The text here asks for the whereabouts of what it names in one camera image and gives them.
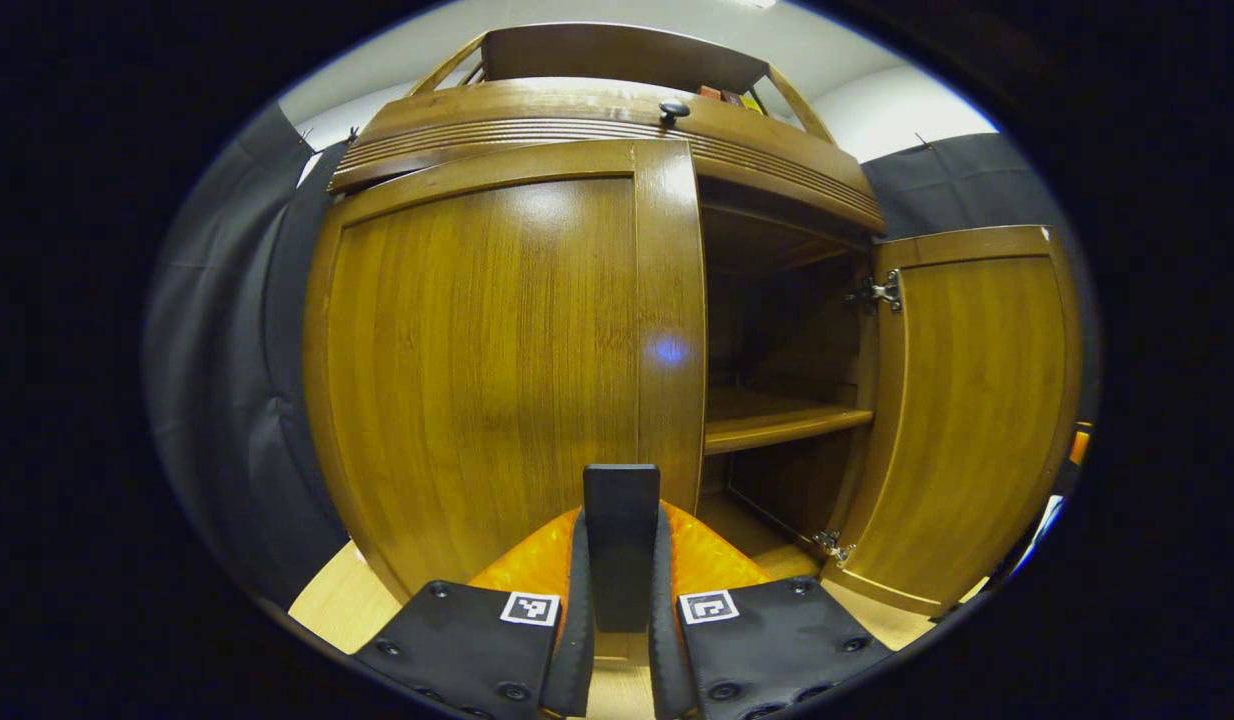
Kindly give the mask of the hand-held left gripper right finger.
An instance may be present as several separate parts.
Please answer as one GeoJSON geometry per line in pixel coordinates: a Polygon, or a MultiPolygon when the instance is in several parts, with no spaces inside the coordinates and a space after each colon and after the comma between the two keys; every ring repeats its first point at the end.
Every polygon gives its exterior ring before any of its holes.
{"type": "Polygon", "coordinates": [[[810,576],[774,578],[661,503],[648,629],[658,719],[791,718],[891,655],[810,576]]]}

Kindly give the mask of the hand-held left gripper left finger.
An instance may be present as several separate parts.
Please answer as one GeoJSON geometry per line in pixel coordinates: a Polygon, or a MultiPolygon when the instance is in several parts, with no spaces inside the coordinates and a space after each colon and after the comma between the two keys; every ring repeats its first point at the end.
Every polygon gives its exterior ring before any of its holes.
{"type": "Polygon", "coordinates": [[[431,580],[355,651],[450,714],[581,718],[594,674],[585,514],[548,521],[471,578],[431,580]]]}

